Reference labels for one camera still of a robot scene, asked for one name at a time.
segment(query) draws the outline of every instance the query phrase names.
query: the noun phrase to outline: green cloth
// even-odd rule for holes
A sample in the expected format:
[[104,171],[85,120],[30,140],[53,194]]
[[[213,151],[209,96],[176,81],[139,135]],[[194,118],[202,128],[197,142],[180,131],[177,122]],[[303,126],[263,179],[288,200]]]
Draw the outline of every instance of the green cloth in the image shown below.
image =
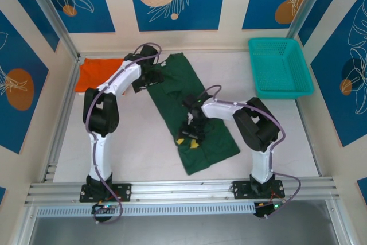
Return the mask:
[[[157,65],[156,68],[161,71],[164,82],[152,85],[147,90],[173,138],[176,139],[179,128],[188,117],[188,110],[182,105],[182,101],[189,94],[198,96],[204,86],[182,53],[170,55],[165,63]],[[196,149],[190,148],[189,138],[180,145],[176,143],[188,175],[240,152],[222,120],[210,119],[205,132],[205,140]]]

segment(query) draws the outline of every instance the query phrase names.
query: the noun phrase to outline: orange cloth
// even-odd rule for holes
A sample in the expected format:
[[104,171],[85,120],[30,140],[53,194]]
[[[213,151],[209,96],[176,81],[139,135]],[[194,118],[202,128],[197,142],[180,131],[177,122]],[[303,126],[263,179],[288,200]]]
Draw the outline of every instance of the orange cloth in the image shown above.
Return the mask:
[[80,66],[80,78],[75,92],[83,93],[89,87],[97,88],[106,82],[119,69],[123,59],[85,59]]

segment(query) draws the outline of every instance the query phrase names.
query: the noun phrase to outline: cable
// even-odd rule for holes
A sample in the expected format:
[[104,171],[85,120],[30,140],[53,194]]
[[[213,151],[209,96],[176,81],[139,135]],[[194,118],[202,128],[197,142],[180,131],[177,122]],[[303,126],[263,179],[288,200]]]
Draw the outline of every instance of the cable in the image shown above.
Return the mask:
[[[92,103],[91,103],[91,105],[89,107],[88,113],[87,113],[87,118],[85,120],[85,129],[86,129],[86,131],[89,134],[91,134],[93,136],[94,140],[95,140],[95,143],[93,144],[92,160],[93,160],[93,166],[95,167],[96,174],[98,175],[99,180],[101,181],[101,183],[105,186],[105,188],[110,192],[110,194],[112,194],[112,196],[118,202],[118,205],[119,205],[119,208],[120,208],[119,216],[116,219],[114,219],[113,221],[107,222],[108,224],[111,224],[111,223],[113,223],[113,222],[115,222],[115,221],[117,221],[117,220],[120,219],[120,217],[122,215],[122,204],[121,204],[120,199],[116,195],[116,193],[110,188],[110,186],[108,186],[108,184],[105,182],[105,180],[101,176],[100,172],[98,171],[98,164],[97,164],[97,161],[96,161],[96,147],[97,147],[97,143],[96,142],[97,142],[97,135],[95,133],[93,133],[89,129],[89,121],[91,119],[91,114],[92,114],[93,107],[97,103],[98,99],[102,96],[102,94],[104,93],[104,91],[116,80],[116,78],[122,74],[122,72],[124,72],[127,68],[129,68],[133,64],[138,63],[139,61],[156,58],[156,57],[158,57],[162,53],[162,48],[158,44],[153,43],[153,42],[148,42],[148,43],[142,44],[139,47],[137,47],[137,49],[135,50],[134,54],[138,51],[138,49],[140,49],[144,45],[153,45],[153,46],[156,46],[159,49],[159,51],[155,55],[147,56],[147,57],[141,57],[141,58],[139,58],[139,59],[137,59],[137,60],[129,63],[125,68],[120,69],[117,72],[117,74],[107,83],[107,86],[105,86],[101,91],[99,91],[99,93],[97,94],[97,96],[93,99],[93,101],[92,101]],[[97,213],[98,213],[98,211],[96,211],[95,214],[94,214],[94,216],[93,216],[93,218],[96,220],[96,222],[98,222],[97,219],[96,219]]]
[[[273,174],[275,175],[278,175],[278,176],[283,176],[283,177],[288,177],[288,178],[291,178],[291,179],[294,179],[298,182],[298,187],[297,187],[297,190],[291,195],[291,197],[279,208],[277,209],[280,210],[281,208],[283,208],[285,205],[287,205],[297,194],[298,192],[300,191],[300,188],[301,188],[301,182],[300,182],[300,179],[295,177],[295,176],[291,176],[291,175],[287,175],[287,174],[283,174],[283,173],[278,173],[278,172],[275,172],[272,170],[272,155],[273,155],[273,152],[274,152],[274,148],[280,144],[281,142],[283,142],[286,138],[286,132],[284,130],[284,128],[280,125],[280,123],[273,117],[271,116],[270,114],[264,112],[263,110],[260,110],[256,107],[253,107],[253,106],[249,106],[247,104],[244,104],[244,103],[235,103],[235,102],[229,102],[229,101],[226,101],[226,100],[218,100],[216,98],[217,94],[221,91],[222,89],[222,86],[219,85],[219,84],[216,84],[216,85],[212,85],[210,87],[208,87],[207,89],[205,89],[204,91],[202,91],[200,93],[200,95],[198,96],[198,99],[201,98],[203,96],[204,93],[206,93],[208,90],[214,88],[214,87],[218,87],[218,90],[213,94],[213,99],[217,102],[217,103],[223,103],[223,104],[231,104],[231,105],[235,105],[235,106],[242,106],[242,107],[245,107],[245,108],[248,108],[250,110],[253,110],[253,111],[256,111],[260,114],[262,114],[263,116],[265,116],[266,118],[268,118],[269,120],[271,120],[276,126],[277,128],[280,130],[280,132],[282,132],[282,137],[281,139],[279,139],[278,141],[276,141],[275,143],[273,143],[270,147],[270,155],[269,155],[269,164],[270,164],[270,170],[273,172]],[[255,208],[261,208],[261,207],[265,207],[265,206],[268,206],[268,205],[271,205],[273,203],[266,203],[264,205],[261,205],[261,206],[257,206]],[[271,213],[270,215],[266,216],[266,219],[269,218],[270,216],[272,216],[275,212]]]

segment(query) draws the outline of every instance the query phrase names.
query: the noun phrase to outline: white floor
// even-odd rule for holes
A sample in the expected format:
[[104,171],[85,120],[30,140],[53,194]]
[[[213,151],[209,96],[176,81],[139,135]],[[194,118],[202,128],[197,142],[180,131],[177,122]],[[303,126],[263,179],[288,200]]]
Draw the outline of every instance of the white floor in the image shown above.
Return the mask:
[[[185,55],[205,87],[221,84],[224,100],[255,96],[248,53],[188,53]],[[314,159],[294,100],[264,100],[284,127],[287,138],[275,150],[276,172],[318,176]],[[84,182],[91,164],[91,145],[82,121],[83,96],[76,95],[58,160],[54,182]],[[147,91],[132,88],[119,101],[120,123],[113,133],[114,181],[218,180],[247,178],[251,150],[237,126],[226,122],[241,153],[191,176],[186,175],[177,148]]]

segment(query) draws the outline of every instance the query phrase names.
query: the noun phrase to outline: teal basket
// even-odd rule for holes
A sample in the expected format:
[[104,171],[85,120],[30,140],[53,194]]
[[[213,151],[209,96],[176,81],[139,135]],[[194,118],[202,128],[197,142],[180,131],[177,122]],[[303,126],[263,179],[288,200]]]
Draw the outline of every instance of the teal basket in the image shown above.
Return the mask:
[[297,99],[314,92],[297,41],[289,38],[253,38],[248,46],[258,98]]

